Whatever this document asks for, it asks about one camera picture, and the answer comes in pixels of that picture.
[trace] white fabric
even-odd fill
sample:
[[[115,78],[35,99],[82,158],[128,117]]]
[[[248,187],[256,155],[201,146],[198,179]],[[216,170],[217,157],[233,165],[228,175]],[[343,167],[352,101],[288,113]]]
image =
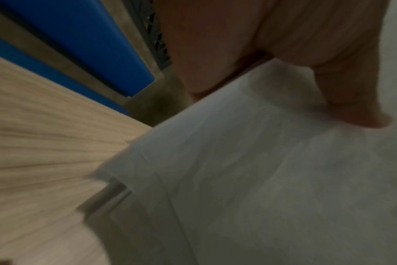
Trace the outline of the white fabric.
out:
[[[159,125],[102,168],[132,186],[172,264],[397,265],[397,16],[381,94],[394,117],[332,119],[278,61]]]

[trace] hand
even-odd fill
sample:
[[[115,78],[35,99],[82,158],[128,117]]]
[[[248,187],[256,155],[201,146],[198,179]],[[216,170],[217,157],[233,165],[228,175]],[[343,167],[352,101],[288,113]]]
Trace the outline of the hand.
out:
[[[390,124],[377,98],[388,0],[155,0],[175,71],[200,99],[261,58],[314,70],[331,113]]]

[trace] metal grate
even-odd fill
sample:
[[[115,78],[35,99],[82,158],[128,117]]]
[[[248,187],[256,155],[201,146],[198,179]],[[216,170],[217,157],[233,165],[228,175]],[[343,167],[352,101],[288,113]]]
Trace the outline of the metal grate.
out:
[[[159,68],[171,65],[151,0],[123,0]]]

